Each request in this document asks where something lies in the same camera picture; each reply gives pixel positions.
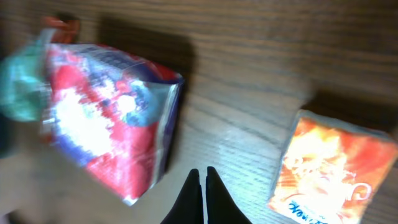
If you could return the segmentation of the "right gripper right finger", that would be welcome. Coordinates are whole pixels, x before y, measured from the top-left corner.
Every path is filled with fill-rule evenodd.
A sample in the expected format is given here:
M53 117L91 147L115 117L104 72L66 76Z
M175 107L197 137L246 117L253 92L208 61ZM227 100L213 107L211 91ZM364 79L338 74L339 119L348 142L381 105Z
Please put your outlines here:
M208 224L251 224L235 204L214 167L207 167L206 207Z

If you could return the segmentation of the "brown orange candy bar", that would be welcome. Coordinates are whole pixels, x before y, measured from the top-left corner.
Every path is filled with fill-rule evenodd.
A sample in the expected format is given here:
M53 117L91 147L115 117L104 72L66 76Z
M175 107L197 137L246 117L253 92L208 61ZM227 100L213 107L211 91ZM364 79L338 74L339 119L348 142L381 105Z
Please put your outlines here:
M72 44L80 31L80 21L69 15L45 16L42 19L46 28L52 29L50 41L53 43Z

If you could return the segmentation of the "teal white snack wrapper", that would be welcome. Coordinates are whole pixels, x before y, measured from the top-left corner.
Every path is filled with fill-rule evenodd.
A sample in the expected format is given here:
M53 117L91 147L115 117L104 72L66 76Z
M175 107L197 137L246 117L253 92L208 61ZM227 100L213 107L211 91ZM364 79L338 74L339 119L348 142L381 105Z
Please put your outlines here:
M1 62L1 113L7 118L38 121L47 106L45 59L55 29L40 35Z

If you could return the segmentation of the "red purple snack bag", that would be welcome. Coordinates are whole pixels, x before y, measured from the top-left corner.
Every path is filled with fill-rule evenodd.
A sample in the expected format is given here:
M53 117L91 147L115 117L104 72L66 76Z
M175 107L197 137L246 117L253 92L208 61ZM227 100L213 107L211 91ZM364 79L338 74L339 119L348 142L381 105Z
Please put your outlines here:
M55 145L132 205L162 178L183 77L95 44L50 44Z

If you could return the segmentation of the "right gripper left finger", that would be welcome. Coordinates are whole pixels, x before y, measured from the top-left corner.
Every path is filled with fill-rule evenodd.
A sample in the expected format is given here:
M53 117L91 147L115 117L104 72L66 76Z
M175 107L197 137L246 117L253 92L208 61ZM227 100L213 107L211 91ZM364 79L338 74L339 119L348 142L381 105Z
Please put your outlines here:
M161 224L204 224L203 196L198 169L192 169Z

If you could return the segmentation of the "small orange snack packet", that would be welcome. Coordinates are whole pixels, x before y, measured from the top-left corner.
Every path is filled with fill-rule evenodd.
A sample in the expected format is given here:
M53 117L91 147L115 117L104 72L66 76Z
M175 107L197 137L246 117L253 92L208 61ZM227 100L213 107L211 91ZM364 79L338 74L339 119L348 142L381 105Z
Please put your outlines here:
M386 133L300 110L268 206L297 223L358 224L396 159Z

